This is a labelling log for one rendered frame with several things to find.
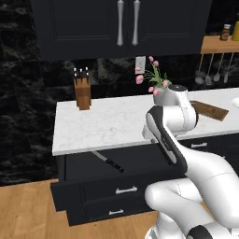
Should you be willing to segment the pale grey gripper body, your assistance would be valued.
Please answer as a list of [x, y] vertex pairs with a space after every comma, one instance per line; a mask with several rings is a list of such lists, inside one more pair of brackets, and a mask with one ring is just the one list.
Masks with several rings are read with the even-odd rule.
[[147, 125], [144, 125], [142, 135], [146, 140], [149, 140], [151, 143], [158, 143], [158, 139], [154, 134], [149, 130]]

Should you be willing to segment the brown wooden cutting board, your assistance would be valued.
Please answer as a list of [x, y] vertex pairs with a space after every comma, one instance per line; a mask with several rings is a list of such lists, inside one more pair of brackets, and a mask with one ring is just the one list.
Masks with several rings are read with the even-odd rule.
[[229, 113], [228, 110], [214, 105], [208, 105], [198, 101], [191, 101], [190, 103], [195, 107], [199, 114], [214, 120], [223, 121]]

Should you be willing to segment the black drawer front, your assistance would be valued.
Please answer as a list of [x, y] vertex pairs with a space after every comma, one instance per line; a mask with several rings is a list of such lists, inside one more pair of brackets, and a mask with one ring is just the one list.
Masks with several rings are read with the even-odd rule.
[[228, 162], [239, 163], [239, 134], [224, 134], [181, 140], [180, 144], [191, 148], [191, 144], [202, 144], [203, 142], [207, 143], [205, 148], [193, 149], [215, 153], [224, 157]]
[[[124, 213], [109, 216], [108, 212], [124, 210]], [[68, 224], [70, 226], [90, 223], [99, 220], [120, 218], [134, 214], [151, 211], [145, 202], [111, 202], [74, 206], [66, 210]]]

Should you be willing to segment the wooden knife block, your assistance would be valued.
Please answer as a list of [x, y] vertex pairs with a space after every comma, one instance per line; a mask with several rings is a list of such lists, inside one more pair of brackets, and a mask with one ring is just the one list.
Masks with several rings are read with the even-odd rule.
[[91, 84], [86, 78], [77, 78], [74, 80], [75, 95], [77, 107], [80, 110], [89, 110], [91, 106]]

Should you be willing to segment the open black drawer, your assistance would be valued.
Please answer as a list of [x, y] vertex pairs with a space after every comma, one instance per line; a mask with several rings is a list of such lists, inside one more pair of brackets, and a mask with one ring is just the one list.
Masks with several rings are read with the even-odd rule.
[[[122, 167], [124, 172], [120, 173], [91, 152], [58, 158], [59, 181], [51, 186], [57, 210], [117, 199], [143, 202], [148, 185], [183, 176], [156, 145], [106, 149], [101, 154]], [[115, 193], [116, 189], [126, 190], [132, 186], [138, 191]]]

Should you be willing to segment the white vase with pink flowers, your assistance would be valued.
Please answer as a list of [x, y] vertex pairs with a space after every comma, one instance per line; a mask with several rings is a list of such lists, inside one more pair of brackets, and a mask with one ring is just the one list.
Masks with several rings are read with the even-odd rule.
[[136, 75], [135, 83], [142, 84], [144, 80], [147, 80], [150, 83], [148, 92], [153, 95], [154, 104], [162, 105], [165, 90], [172, 84], [172, 82], [168, 79], [167, 74], [161, 74], [158, 61], [152, 56], [149, 56], [148, 60], [152, 70], [148, 71], [145, 69], [144, 74]]

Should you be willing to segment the hanging silver ladle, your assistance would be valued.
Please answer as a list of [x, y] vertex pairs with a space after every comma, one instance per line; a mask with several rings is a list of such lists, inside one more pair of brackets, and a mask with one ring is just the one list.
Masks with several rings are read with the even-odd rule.
[[198, 71], [197, 71], [196, 78], [195, 78], [195, 82], [197, 84], [203, 84], [204, 83], [204, 80], [200, 77], [200, 72], [201, 72], [201, 67], [202, 67], [203, 60], [204, 60], [204, 55], [201, 54], [201, 59], [200, 59]]

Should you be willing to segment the hanging silver spoon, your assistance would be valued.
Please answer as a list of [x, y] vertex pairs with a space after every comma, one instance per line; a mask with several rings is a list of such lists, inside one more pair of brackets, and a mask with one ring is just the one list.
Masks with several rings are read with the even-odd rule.
[[218, 64], [218, 71], [216, 72], [216, 74], [214, 75], [214, 78], [213, 78], [213, 80], [214, 80], [215, 82], [218, 82], [218, 81], [219, 81], [219, 78], [220, 78], [219, 70], [220, 70], [220, 67], [221, 67], [223, 58], [224, 58], [224, 53], [221, 54], [220, 62], [219, 62], [219, 64]]
[[205, 77], [205, 84], [207, 86], [210, 86], [212, 84], [212, 80], [211, 80], [211, 77], [210, 77], [210, 70], [211, 70], [213, 60], [214, 60], [214, 53], [212, 53], [212, 55], [211, 55], [210, 64], [208, 66], [207, 74], [206, 74], [206, 77]]

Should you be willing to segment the hanging silver spatula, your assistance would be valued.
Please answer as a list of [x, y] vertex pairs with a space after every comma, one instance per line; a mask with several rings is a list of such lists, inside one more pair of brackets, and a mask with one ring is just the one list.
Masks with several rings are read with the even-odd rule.
[[232, 55], [231, 55], [231, 58], [230, 58], [230, 61], [229, 61], [229, 64], [228, 64], [227, 71], [226, 71], [226, 73], [225, 73], [225, 75], [224, 75], [224, 79], [223, 79], [224, 84], [226, 84], [226, 83], [228, 82], [229, 70], [230, 70], [230, 67], [231, 67], [231, 64], [232, 64], [233, 55], [234, 55], [234, 52], [233, 52]]

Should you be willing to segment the black cupboard door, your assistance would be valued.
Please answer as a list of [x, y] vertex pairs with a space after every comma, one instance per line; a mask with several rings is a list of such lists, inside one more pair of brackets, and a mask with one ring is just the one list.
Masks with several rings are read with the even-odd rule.
[[134, 46], [134, 0], [127, 0], [130, 56], [171, 56], [201, 52], [212, 0], [140, 2], [138, 44]]
[[124, 1], [118, 40], [118, 0], [31, 0], [44, 61], [120, 58], [127, 53]]

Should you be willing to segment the brown jar with lid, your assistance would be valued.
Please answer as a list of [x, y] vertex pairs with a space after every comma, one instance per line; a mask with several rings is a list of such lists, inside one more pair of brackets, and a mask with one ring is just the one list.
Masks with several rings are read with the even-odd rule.
[[231, 26], [229, 24], [225, 24], [223, 26], [223, 30], [221, 31], [219, 39], [222, 41], [227, 41], [230, 35], [230, 29], [231, 29]]

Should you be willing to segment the yellow bottle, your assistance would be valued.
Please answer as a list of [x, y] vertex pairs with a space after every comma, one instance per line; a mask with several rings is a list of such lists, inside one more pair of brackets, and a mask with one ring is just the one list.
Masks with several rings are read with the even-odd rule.
[[234, 25], [233, 32], [232, 32], [232, 40], [239, 41], [239, 21], [237, 21]]

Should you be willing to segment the black-handled kitchen knife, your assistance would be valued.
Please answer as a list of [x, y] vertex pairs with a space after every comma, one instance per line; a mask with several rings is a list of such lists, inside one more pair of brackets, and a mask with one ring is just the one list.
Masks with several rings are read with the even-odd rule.
[[117, 165], [116, 163], [114, 163], [113, 161], [111, 161], [110, 159], [108, 159], [107, 157], [105, 157], [104, 155], [99, 153], [98, 151], [92, 151], [91, 153], [94, 154], [99, 159], [101, 159], [102, 161], [104, 161], [105, 163], [107, 163], [107, 164], [111, 165], [112, 167], [114, 167], [120, 173], [124, 172], [124, 169], [122, 167], [120, 167], [119, 165]]

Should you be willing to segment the white wall socket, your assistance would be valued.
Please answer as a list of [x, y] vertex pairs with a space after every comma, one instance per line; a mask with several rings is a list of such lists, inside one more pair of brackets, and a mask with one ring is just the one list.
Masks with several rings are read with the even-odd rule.
[[146, 67], [146, 57], [145, 56], [138, 56], [135, 58], [135, 69], [134, 72], [139, 74], [145, 73], [145, 67]]

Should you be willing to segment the wooden wall shelf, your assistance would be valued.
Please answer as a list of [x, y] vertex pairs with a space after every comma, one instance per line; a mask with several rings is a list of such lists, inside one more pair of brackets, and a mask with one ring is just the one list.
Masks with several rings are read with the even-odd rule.
[[226, 41], [220, 40], [218, 35], [204, 37], [202, 54], [231, 52], [239, 52], [239, 41], [233, 41], [231, 36]]

